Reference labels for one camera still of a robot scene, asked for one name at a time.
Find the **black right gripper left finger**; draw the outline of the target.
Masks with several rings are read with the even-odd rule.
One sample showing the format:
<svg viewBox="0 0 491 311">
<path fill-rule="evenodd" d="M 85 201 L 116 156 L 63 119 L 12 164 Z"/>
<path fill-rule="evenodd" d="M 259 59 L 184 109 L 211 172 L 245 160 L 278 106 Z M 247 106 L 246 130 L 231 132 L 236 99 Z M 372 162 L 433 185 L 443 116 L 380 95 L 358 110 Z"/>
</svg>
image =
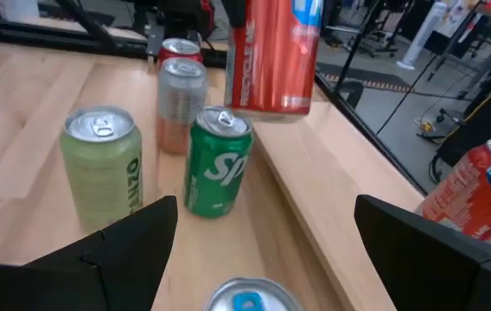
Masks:
<svg viewBox="0 0 491 311">
<path fill-rule="evenodd" d="M 149 310 L 169 261 L 175 196 L 24 265 L 0 264 L 0 310 Z"/>
</svg>

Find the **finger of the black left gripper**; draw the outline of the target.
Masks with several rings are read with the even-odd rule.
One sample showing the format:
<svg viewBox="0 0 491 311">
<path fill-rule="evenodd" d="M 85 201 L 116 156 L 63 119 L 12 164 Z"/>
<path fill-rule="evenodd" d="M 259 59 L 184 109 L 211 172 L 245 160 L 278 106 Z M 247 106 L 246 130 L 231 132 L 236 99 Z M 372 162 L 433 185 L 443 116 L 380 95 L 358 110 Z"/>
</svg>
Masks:
<svg viewBox="0 0 491 311">
<path fill-rule="evenodd" d="M 234 29 L 246 24 L 246 0 L 221 0 L 230 26 Z"/>
</svg>

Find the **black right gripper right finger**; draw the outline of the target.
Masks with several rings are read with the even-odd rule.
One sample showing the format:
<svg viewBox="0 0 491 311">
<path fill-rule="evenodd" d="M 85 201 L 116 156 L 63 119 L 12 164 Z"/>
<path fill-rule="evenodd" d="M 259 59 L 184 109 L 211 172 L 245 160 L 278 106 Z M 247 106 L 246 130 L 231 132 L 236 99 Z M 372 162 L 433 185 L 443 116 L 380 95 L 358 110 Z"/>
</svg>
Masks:
<svg viewBox="0 0 491 311">
<path fill-rule="evenodd" d="M 491 244 L 368 194 L 354 220 L 398 310 L 491 310 Z"/>
</svg>

